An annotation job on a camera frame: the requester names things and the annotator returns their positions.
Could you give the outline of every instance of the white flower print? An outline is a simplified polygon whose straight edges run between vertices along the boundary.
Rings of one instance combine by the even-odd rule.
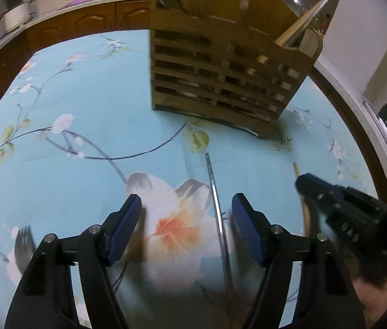
[[[189,288],[202,277],[201,259],[220,257],[215,219],[207,214],[211,202],[208,185],[188,179],[173,189],[162,179],[147,173],[130,175],[126,195],[137,194],[144,207],[144,229],[133,234],[128,256],[136,252],[144,261],[144,273],[162,291]],[[228,250],[234,242],[226,229]]]
[[[20,280],[22,279],[22,274],[19,268],[17,267],[17,263],[15,262],[14,247],[6,257],[9,260],[9,263],[6,265],[6,274],[15,285],[18,285]]]
[[[332,145],[328,145],[329,150],[333,153],[335,158],[343,160],[347,158],[347,154],[345,149],[341,149],[341,145],[338,141],[334,140]]]
[[[18,86],[15,86],[15,87],[13,87],[12,89],[8,89],[8,90],[6,91],[6,93],[5,93],[5,95],[6,95],[6,94],[14,94],[14,93],[17,91],[18,88],[19,88]]]
[[[14,226],[11,229],[11,239],[15,239],[17,237],[17,234],[19,233],[19,228],[18,226]]]
[[[303,110],[296,110],[292,106],[288,106],[286,110],[289,110],[296,117],[296,122],[299,125],[305,125],[309,132],[312,132],[313,121],[307,119],[307,115]]]
[[[22,87],[22,88],[20,89],[19,92],[26,92],[26,91],[29,90],[29,88],[30,88],[30,84],[26,84],[24,87]]]
[[[119,40],[116,40],[116,41],[108,41],[107,43],[108,43],[109,45],[113,45],[113,46],[116,47],[116,48],[120,48],[120,47],[122,47],[122,45],[124,44],[124,43],[120,42]]]
[[[71,126],[73,119],[74,119],[74,116],[72,114],[62,114],[61,116],[58,116],[58,118],[55,120],[54,124],[52,125],[52,132],[54,134],[59,134],[60,132],[64,131],[66,128],[69,128]]]
[[[66,63],[76,62],[77,60],[80,60],[82,58],[84,58],[83,54],[74,54],[73,56],[70,56],[65,62]]]
[[[23,74],[23,73],[26,72],[28,69],[32,68],[34,65],[36,65],[36,63],[35,63],[33,60],[29,60],[29,61],[23,66],[23,68],[21,69],[21,71],[19,72],[19,74]]]

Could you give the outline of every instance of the kitchen counter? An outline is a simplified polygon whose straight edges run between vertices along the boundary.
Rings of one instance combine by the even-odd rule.
[[[78,5],[74,6],[69,6],[69,7],[63,7],[61,9],[54,9],[49,12],[43,13],[39,16],[35,16],[33,19],[25,23],[24,25],[16,28],[15,30],[7,33],[5,36],[3,36],[0,39],[0,50],[13,38],[18,36],[20,33],[22,33],[24,30],[27,30],[28,28],[35,26],[36,24],[39,24],[47,19],[50,19],[52,17],[56,17],[59,15],[62,15],[67,12],[71,12],[80,8],[84,7],[90,7],[90,6],[95,6],[95,5],[100,5],[104,3],[110,3],[110,2],[120,2],[120,1],[133,1],[133,0],[92,0],[88,2],[83,2]]]
[[[132,1],[132,0],[92,0],[89,2],[81,3],[74,6],[69,6],[60,9],[54,9],[43,13],[39,16],[34,17],[32,20],[27,22],[26,24],[20,26],[19,28],[13,30],[12,32],[6,34],[4,37],[0,39],[0,50],[6,46],[12,39],[20,35],[24,30],[29,29],[43,21],[51,19],[53,17],[63,15],[65,13],[78,10],[84,7],[90,7],[110,2],[121,2],[121,1]],[[370,114],[365,109],[362,104],[362,100],[357,100],[354,96],[356,93],[352,93],[352,87],[347,83],[347,78],[345,78],[341,72],[337,70],[335,65],[330,62],[326,57],[321,53],[317,62],[315,63],[315,67],[321,74],[330,82],[330,84],[336,89],[336,91],[340,94],[340,96],[345,100],[347,105],[350,107],[352,112],[355,114],[359,123],[364,128],[369,140],[371,141],[374,150],[380,160],[380,163],[383,168],[383,172],[385,177],[387,178],[387,144],[383,139],[383,136],[377,125],[372,120]]]

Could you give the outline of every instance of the black device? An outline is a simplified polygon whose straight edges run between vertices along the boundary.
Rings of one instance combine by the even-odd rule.
[[[76,262],[93,329],[127,328],[105,268],[122,257],[141,211],[140,198],[131,194],[102,225],[64,239],[47,234],[20,280],[5,329],[86,328],[79,323],[71,286],[70,266]]]
[[[327,224],[362,263],[378,263],[387,271],[387,204],[312,174],[298,177],[296,187],[309,206],[327,215]]]
[[[233,197],[232,214],[251,258],[265,268],[244,329],[279,327],[295,261],[302,262],[299,293],[293,321],[283,328],[365,328],[345,263],[326,235],[307,238],[271,225],[242,193]]]

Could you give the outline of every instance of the metal screw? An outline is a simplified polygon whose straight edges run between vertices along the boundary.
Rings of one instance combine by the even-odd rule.
[[[319,232],[317,234],[317,239],[319,239],[319,241],[327,241],[328,240],[328,237],[326,234],[323,234],[322,232]]]
[[[47,234],[45,237],[44,237],[44,240],[45,242],[47,243],[51,243],[53,240],[55,240],[56,238],[56,235],[55,234]]]
[[[88,231],[90,231],[92,234],[96,234],[97,232],[99,232],[100,229],[101,229],[100,225],[91,225],[88,228]]]
[[[283,232],[283,228],[280,225],[273,225],[271,226],[271,231],[274,234],[281,234]]]

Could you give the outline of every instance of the table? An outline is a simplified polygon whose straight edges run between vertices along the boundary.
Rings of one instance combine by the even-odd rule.
[[[43,49],[0,101],[0,327],[21,274],[19,229],[35,243],[53,232],[80,234],[116,211],[128,194],[146,219],[110,270],[132,329],[241,328],[263,270],[230,222],[243,192],[255,210],[289,232],[303,232],[293,162],[332,183],[376,191],[341,117],[306,79],[279,118],[275,136],[253,135],[150,107],[149,31],[90,35]],[[229,242],[234,296],[229,306],[204,153],[212,161]],[[89,325],[72,268],[82,323]],[[295,263],[291,321],[298,288]]]

